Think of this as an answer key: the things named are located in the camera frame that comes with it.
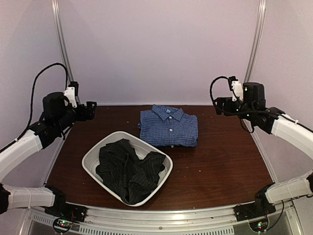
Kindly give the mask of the blue checked shirt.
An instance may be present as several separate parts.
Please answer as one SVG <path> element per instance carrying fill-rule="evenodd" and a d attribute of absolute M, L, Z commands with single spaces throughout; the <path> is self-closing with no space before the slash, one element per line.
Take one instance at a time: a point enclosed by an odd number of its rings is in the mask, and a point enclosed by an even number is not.
<path fill-rule="evenodd" d="M 153 105 L 140 112 L 140 139 L 155 147 L 198 145 L 198 118 L 181 108 Z"/>

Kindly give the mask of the black pinstriped long sleeve shirt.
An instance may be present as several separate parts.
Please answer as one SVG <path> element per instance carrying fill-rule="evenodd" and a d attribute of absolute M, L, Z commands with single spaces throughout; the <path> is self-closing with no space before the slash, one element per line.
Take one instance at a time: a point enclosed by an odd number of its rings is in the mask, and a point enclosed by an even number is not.
<path fill-rule="evenodd" d="M 164 154 L 151 151 L 140 159 L 129 140 L 121 139 L 100 148 L 96 174 L 122 202 L 135 205 L 157 188 L 165 158 Z"/>

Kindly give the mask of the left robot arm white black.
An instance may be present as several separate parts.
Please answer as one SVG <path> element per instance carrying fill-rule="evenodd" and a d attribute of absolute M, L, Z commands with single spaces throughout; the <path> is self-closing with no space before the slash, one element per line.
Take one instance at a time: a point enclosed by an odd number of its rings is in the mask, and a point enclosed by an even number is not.
<path fill-rule="evenodd" d="M 88 101 L 77 104 L 75 92 L 53 92 L 43 98 L 40 119 L 27 127 L 18 140 L 0 151 L 0 178 L 4 179 L 20 163 L 33 154 L 47 148 L 66 133 L 77 121 L 94 119 L 97 103 Z M 59 216 L 66 217 L 70 206 L 65 195 L 54 187 L 26 188 L 0 185 L 0 212 L 31 207 L 51 207 Z"/>

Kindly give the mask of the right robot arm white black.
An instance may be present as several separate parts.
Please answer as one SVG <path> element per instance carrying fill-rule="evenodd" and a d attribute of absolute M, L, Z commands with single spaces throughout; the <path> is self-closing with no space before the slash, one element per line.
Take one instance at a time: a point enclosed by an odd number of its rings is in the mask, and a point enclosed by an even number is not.
<path fill-rule="evenodd" d="M 255 82 L 240 84 L 239 81 L 232 81 L 229 84 L 232 97 L 212 99 L 218 115 L 246 119 L 252 127 L 257 126 L 266 133 L 287 141 L 307 156 L 313 156 L 312 130 L 278 108 L 267 108 L 263 84 Z M 251 204 L 250 210 L 253 215 L 261 216 L 270 205 L 278 201 L 312 195 L 313 172 L 308 171 L 288 181 L 274 183 L 261 189 L 255 195 L 255 202 Z"/>

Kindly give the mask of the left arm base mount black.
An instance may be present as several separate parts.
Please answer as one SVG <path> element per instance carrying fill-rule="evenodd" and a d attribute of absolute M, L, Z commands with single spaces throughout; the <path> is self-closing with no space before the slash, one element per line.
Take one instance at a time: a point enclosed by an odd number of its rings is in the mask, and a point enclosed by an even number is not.
<path fill-rule="evenodd" d="M 87 207 L 66 203 L 63 209 L 57 207 L 43 207 L 45 213 L 59 217 L 71 222 L 84 222 L 87 214 Z"/>

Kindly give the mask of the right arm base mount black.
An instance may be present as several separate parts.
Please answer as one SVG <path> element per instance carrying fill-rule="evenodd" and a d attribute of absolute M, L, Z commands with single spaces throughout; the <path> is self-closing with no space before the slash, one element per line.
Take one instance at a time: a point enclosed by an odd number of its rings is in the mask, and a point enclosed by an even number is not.
<path fill-rule="evenodd" d="M 265 208 L 257 207 L 255 202 L 248 204 L 237 204 L 234 208 L 234 214 L 237 222 L 252 220 L 259 217 L 266 217 L 268 214 L 276 212 L 274 205 L 270 204 Z"/>

